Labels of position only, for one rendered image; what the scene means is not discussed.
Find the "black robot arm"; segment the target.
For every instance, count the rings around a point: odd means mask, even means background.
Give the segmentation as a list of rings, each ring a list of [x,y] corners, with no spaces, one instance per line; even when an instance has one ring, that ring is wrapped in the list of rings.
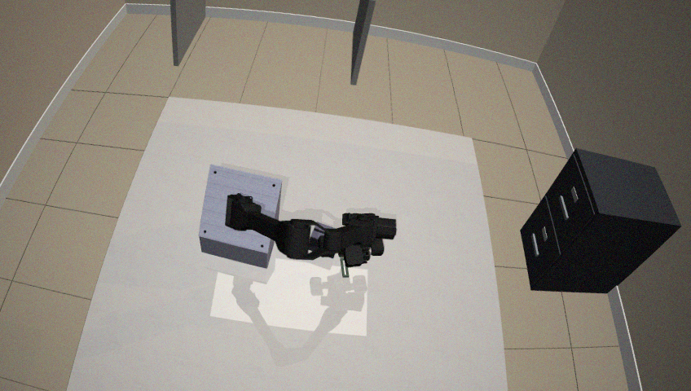
[[[343,227],[323,228],[312,220],[291,219],[278,221],[261,213],[262,207],[253,202],[252,196],[240,193],[227,196],[225,226],[235,231],[254,230],[276,242],[277,248],[293,260],[314,260],[325,253],[344,253],[348,268],[368,263],[370,250],[376,239],[393,239],[396,235],[396,219],[382,218],[374,213],[343,213]],[[309,252],[310,226],[324,232],[323,247]]]

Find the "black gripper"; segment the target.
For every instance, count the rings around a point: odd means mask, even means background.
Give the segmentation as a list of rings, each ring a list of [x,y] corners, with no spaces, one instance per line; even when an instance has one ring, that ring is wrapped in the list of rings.
[[[323,247],[323,238],[324,238],[324,236],[320,236],[320,237],[318,238],[318,246],[319,246],[319,247]],[[365,249],[368,249],[368,250],[372,249],[371,254],[372,254],[373,256],[381,256],[381,255],[383,254],[383,252],[384,252],[384,242],[383,242],[383,239],[376,239],[376,243],[375,243],[375,244],[370,245],[370,246],[367,246],[367,247],[362,247],[362,248],[365,248]],[[334,255],[334,253],[325,253],[325,254],[322,255],[321,257],[332,257],[333,255]],[[339,257],[344,257],[344,253],[341,253],[341,250],[339,250],[338,256],[339,256]]]

